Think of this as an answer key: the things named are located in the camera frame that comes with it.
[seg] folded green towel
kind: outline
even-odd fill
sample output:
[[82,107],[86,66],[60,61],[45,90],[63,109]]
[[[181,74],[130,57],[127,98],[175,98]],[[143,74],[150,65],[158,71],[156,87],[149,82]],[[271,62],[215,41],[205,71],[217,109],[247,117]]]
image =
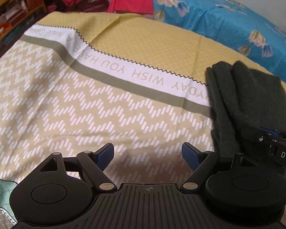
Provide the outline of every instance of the folded green towel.
[[267,156],[267,147],[240,137],[244,126],[286,130],[286,94],[281,79],[237,61],[207,68],[206,80],[216,114],[212,138],[220,156],[243,152],[286,177],[286,168]]

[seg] zigzag stitched edge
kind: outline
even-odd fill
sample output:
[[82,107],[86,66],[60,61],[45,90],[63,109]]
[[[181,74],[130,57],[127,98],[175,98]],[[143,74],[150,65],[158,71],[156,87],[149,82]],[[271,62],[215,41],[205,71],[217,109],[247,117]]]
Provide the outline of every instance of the zigzag stitched edge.
[[95,50],[95,51],[100,52],[100,53],[103,53],[103,54],[105,54],[105,55],[114,57],[114,58],[116,58],[116,59],[121,59],[121,60],[125,60],[125,61],[132,62],[132,63],[135,63],[135,64],[143,65],[143,66],[145,66],[145,67],[149,67],[149,68],[153,68],[153,69],[156,69],[156,70],[160,70],[160,71],[162,71],[162,72],[166,72],[166,73],[169,73],[169,74],[172,74],[172,75],[175,75],[175,76],[179,76],[179,77],[183,77],[183,78],[189,78],[189,79],[191,79],[191,80],[193,80],[193,81],[195,81],[195,82],[197,82],[197,83],[199,83],[199,84],[202,84],[202,85],[207,86],[205,83],[202,83],[201,81],[198,81],[197,79],[194,79],[194,78],[192,78],[192,77],[190,77],[190,76],[180,75],[180,74],[177,74],[176,72],[167,71],[167,70],[165,70],[165,69],[161,69],[161,68],[158,68],[158,67],[150,66],[150,65],[148,65],[148,64],[143,64],[143,63],[140,63],[140,62],[137,62],[137,61],[133,61],[133,60],[121,58],[121,57],[118,57],[118,56],[116,56],[116,55],[112,55],[112,54],[109,54],[109,53],[100,51],[100,50],[94,48],[92,45],[90,45],[90,43],[88,43],[87,41],[85,41],[84,38],[82,37],[82,35],[79,33],[79,31],[78,31],[76,28],[74,28],[74,27],[49,26],[49,25],[43,25],[43,24],[39,24],[39,23],[35,23],[35,25],[39,25],[39,26],[43,26],[43,27],[57,27],[57,28],[68,28],[68,29],[72,29],[72,30],[76,31],[76,33],[78,34],[78,36],[80,37],[80,39],[81,39],[84,43],[86,43],[87,45],[89,45],[89,47],[90,47],[92,50]]
[[11,215],[2,207],[0,207],[0,212],[4,213],[6,217],[14,224],[16,225],[16,221],[11,217]]

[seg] black gripper base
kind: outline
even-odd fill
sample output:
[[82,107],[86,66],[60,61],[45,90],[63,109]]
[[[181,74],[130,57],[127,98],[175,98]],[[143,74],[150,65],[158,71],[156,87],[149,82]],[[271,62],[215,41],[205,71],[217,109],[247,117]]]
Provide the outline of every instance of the black gripper base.
[[[42,229],[23,222],[14,229]],[[123,184],[100,194],[90,210],[74,221],[47,229],[286,229],[279,222],[242,227],[212,214],[196,194],[183,194],[175,184]]]

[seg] blue gripper pad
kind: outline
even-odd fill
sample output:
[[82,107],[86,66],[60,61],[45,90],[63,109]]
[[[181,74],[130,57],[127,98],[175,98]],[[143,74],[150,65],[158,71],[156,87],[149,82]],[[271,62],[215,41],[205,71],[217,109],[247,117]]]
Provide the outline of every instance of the blue gripper pad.
[[101,171],[104,171],[109,163],[112,161],[114,157],[114,146],[110,144],[107,148],[105,148],[101,153],[97,155],[96,158],[96,166],[98,166]]
[[188,145],[182,145],[181,154],[185,162],[192,169],[192,171],[195,171],[201,164],[199,155],[194,152],[194,150],[191,149]]
[[271,131],[271,130],[268,130],[268,129],[265,129],[265,128],[262,128],[262,127],[260,127],[260,129],[263,130],[263,131],[266,131],[268,133],[271,133],[274,136],[278,137],[278,133],[276,131]]

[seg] mint green fabric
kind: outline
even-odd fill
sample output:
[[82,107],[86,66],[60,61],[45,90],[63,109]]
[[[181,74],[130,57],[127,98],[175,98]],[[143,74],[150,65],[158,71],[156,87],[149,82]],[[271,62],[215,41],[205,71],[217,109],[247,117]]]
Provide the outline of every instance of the mint green fabric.
[[16,218],[9,204],[9,197],[16,185],[17,183],[15,182],[3,181],[0,179],[0,207],[7,211],[15,221]]

